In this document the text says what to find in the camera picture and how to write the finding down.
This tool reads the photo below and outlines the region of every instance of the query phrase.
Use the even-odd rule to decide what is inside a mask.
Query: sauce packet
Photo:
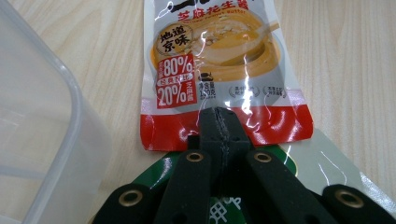
[[[144,27],[145,149],[187,149],[199,112],[217,106],[255,146],[312,136],[273,0],[145,0]]]

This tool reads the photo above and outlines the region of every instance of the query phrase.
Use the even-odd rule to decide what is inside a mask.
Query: red label
[[[157,107],[197,103],[192,54],[167,58],[158,64]]]

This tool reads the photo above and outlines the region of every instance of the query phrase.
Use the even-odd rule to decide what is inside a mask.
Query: plastic container
[[[73,75],[0,0],[0,223],[86,222],[110,151]]]

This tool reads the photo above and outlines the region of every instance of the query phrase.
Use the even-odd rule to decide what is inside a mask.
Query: wooden table
[[[92,214],[163,154],[139,137],[143,2],[9,0],[77,77],[113,137]],[[315,125],[396,200],[396,1],[276,0]]]

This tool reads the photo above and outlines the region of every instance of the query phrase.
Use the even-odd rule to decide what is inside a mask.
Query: transparent plastic bin
[[[84,223],[110,158],[64,64],[0,0],[0,223]]]

